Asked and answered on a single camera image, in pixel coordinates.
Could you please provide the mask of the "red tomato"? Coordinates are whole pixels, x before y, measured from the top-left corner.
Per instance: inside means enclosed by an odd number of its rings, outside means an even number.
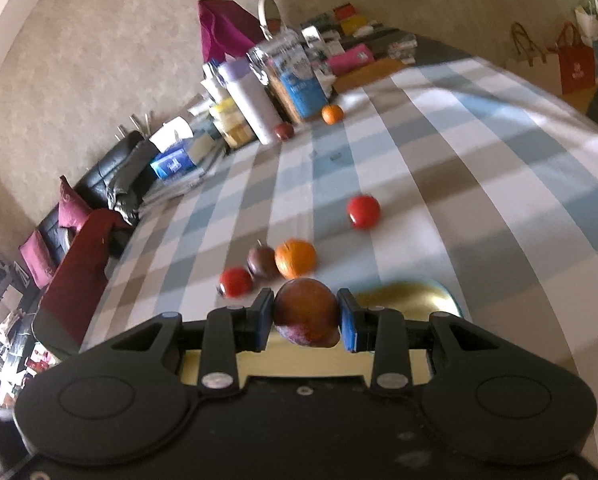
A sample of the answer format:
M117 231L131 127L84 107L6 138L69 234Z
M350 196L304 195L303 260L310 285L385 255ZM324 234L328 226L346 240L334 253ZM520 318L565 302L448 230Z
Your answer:
M232 266L219 276L217 289L222 297L241 297L252 292L253 278L244 266Z
M347 203L347 214L355 229L369 230L380 220L380 203L373 196L357 195Z

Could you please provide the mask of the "reddish plum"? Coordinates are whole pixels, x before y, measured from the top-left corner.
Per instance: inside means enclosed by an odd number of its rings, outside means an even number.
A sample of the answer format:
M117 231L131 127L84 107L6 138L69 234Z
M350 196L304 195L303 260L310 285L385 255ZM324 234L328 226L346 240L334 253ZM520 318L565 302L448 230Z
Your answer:
M278 289L273 324L292 344L333 348L340 339L340 308L331 290L314 278L294 278Z

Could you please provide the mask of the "dark purple plum centre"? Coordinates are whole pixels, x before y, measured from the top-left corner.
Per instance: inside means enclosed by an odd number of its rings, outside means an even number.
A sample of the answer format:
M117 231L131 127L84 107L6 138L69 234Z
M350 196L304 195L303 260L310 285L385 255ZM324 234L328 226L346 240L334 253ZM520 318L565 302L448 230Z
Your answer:
M278 276L275 261L275 250L268 244L258 240L247 255L247 268L251 275L258 280L271 280Z

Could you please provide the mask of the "checkered tablecloth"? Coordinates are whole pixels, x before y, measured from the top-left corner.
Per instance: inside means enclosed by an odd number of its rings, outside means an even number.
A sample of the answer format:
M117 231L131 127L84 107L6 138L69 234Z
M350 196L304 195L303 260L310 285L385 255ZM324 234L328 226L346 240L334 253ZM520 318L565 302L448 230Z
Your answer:
M261 242L311 242L315 276L359 290L425 276L467 318L575 370L598 403L598 127L479 58L408 68L341 98L343 121L227 156L151 208L84 345L163 311L203 318ZM381 217L352 226L370 195ZM598 465L598 416L587 457Z

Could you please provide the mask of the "pink cushion near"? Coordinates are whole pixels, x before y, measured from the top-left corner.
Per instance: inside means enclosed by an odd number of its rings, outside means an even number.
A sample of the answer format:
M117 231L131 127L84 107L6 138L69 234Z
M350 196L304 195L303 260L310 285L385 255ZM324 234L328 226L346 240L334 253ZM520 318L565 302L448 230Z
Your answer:
M70 186L64 176L60 177L60 201L58 202L58 225L79 232L92 212L91 207Z

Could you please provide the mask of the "pink cushion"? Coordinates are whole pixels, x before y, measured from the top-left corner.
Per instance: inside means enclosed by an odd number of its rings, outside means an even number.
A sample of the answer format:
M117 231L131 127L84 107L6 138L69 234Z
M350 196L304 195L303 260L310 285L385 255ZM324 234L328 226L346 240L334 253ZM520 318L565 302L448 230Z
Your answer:
M32 232L26 242L19 247L19 252L37 288L44 289L48 286L54 278L56 264L41 233L38 230Z
M91 207L70 186L64 176L60 177L60 201L58 202L58 225L79 232L92 212Z

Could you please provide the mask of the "pink cushion far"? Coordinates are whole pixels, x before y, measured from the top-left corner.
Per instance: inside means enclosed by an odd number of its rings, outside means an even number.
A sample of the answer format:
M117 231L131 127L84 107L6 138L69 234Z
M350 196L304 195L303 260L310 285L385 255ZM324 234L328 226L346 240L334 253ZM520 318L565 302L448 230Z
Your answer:
M26 242L19 247L19 252L37 288L44 289L48 286L54 278L56 264L41 233L38 230L32 232Z

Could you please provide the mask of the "yellow lid glass jar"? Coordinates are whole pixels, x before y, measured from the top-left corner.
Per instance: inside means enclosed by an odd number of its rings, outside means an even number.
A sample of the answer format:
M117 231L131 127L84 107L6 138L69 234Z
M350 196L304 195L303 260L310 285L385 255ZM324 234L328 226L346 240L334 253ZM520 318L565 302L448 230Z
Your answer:
M214 104L210 109L210 115L215 128L231 150L238 150L256 140L255 133L232 98Z

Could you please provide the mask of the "dark plum near bottle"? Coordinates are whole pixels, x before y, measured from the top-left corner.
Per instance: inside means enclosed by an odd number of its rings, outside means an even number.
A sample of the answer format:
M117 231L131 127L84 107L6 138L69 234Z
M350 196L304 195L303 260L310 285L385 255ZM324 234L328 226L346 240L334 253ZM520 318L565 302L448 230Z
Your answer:
M290 122L282 122L274 128L274 133L278 140L286 142L295 136L295 128Z

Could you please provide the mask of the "small far mandarin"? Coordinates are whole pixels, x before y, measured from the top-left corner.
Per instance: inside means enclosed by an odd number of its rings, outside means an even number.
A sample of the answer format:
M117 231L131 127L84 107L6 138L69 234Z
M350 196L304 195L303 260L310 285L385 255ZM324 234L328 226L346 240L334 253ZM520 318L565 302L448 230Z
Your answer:
M343 121L345 112L339 105L328 104L322 108L321 117L326 125L336 125Z

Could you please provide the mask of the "white lilac thermos bottle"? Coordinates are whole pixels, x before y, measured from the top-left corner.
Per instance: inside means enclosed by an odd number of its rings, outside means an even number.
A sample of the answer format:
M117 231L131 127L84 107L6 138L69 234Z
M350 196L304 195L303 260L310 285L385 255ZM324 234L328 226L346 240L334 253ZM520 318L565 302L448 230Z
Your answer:
M259 141L263 145L275 143L275 128L283 121L247 58L222 63L218 74Z

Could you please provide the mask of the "brown wooden board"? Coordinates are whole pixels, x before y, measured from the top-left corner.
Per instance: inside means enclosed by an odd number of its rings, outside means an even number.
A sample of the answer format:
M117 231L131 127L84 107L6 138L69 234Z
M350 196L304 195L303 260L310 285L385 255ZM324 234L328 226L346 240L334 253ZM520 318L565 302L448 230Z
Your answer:
M406 67L407 64L400 60L380 58L378 61L338 77L333 83L333 89L338 94L345 93L372 84L394 73L401 72Z

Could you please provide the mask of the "pink pencil case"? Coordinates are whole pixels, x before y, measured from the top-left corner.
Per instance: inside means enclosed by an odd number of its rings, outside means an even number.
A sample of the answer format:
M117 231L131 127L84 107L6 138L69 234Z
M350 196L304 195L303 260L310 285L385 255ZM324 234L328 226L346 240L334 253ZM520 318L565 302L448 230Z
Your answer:
M332 56L326 64L336 77L340 77L374 62L371 49L366 44L358 44L346 52Z

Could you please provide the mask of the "red shopping bag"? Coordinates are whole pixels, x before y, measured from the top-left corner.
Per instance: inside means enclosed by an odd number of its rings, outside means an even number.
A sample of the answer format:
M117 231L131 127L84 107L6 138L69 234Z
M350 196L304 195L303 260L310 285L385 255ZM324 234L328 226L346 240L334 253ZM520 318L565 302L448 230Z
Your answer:
M548 50L558 55L563 96L594 87L594 49L584 44L575 24L564 22L555 43Z

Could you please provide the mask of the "white shopping bag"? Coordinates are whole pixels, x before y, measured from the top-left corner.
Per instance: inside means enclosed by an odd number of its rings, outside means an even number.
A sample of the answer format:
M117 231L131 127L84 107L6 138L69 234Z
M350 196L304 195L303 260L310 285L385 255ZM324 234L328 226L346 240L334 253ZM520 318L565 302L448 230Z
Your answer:
M598 82L598 0L580 0L574 8L574 16L584 44L594 51L595 80Z

